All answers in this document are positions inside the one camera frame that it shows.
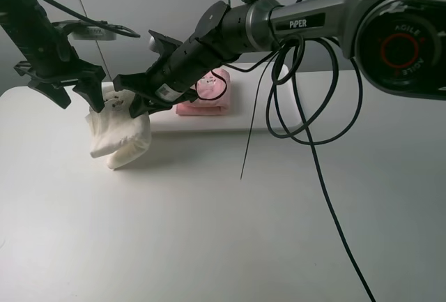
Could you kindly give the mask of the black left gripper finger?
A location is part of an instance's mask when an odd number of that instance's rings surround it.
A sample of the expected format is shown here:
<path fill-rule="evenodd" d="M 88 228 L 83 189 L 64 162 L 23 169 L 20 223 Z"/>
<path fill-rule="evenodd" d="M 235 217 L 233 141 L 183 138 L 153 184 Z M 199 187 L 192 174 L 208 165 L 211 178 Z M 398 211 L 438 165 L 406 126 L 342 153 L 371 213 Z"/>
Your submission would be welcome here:
<path fill-rule="evenodd" d="M 101 81 L 93 78 L 79 79 L 73 91 L 80 95 L 94 112 L 100 113 L 104 109 L 105 102 L 102 97 Z"/>
<path fill-rule="evenodd" d="M 66 109 L 71 103 L 70 96 L 64 88 L 55 88 L 52 84 L 43 82 L 29 82 L 29 88 L 49 98 L 62 109 Z"/>

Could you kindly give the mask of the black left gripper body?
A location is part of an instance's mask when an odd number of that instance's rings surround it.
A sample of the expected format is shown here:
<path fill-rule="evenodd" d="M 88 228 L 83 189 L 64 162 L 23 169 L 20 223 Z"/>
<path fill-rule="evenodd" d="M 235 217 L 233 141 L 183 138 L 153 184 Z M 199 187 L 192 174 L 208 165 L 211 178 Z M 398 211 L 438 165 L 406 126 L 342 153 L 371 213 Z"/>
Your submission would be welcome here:
<path fill-rule="evenodd" d="M 25 60 L 14 66 L 20 76 L 49 84 L 55 88 L 100 83 L 105 78 L 102 66 L 79 58 L 68 36 L 86 33 L 91 25 L 82 21 L 68 20 L 41 24 L 25 31 L 22 36 L 15 32 L 13 42 Z"/>

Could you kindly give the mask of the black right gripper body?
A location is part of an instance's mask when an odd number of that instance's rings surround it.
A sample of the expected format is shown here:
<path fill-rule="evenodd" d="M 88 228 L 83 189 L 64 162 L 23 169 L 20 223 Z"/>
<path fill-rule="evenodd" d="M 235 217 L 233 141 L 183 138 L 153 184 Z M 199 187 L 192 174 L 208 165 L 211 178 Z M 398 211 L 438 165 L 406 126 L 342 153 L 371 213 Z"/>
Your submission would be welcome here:
<path fill-rule="evenodd" d="M 210 71 L 223 65 L 223 37 L 218 29 L 196 30 L 181 42 L 164 34 L 159 58 L 143 73 L 121 74 L 115 90 L 128 90 L 146 100 L 175 105 L 183 96 L 197 98 L 192 87 Z"/>

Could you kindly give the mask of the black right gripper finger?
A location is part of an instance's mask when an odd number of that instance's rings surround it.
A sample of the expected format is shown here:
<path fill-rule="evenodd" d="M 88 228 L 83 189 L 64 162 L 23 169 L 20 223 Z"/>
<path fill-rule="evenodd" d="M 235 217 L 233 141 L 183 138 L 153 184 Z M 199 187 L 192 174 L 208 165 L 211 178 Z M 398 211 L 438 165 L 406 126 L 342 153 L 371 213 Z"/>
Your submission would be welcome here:
<path fill-rule="evenodd" d="M 168 111 L 170 110 L 173 105 L 169 103 L 157 103 L 152 100 L 145 100 L 144 105 L 146 107 L 146 111 L 149 114 L 154 114 L 158 112 Z"/>
<path fill-rule="evenodd" d="M 129 113 L 133 119 L 136 119 L 141 115 L 148 114 L 146 99 L 136 94 L 129 106 Z"/>

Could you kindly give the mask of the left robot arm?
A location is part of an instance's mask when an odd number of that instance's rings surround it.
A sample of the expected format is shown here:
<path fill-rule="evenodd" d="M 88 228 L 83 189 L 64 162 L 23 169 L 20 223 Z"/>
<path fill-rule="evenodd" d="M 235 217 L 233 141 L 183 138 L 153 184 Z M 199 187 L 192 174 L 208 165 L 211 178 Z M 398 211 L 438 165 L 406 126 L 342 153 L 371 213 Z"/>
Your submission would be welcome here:
<path fill-rule="evenodd" d="M 25 57 L 14 69 L 30 78 L 30 89 L 65 109 L 71 103 L 65 87 L 72 86 L 92 110 L 102 111 L 104 70 L 78 57 L 63 25 L 51 23 L 38 0 L 1 0 L 1 28 Z"/>

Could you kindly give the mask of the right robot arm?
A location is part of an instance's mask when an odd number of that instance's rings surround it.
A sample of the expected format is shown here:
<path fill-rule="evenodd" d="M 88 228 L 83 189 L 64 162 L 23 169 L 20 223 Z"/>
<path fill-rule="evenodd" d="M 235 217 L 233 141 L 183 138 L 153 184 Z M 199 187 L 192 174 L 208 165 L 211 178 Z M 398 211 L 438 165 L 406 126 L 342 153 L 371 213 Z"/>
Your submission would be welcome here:
<path fill-rule="evenodd" d="M 195 99 L 199 79 L 242 54 L 318 38 L 336 38 L 344 57 L 385 93 L 445 98 L 445 0 L 242 1 L 214 3 L 182 42 L 152 33 L 159 59 L 113 81 L 117 91 L 133 92 L 132 117 Z"/>

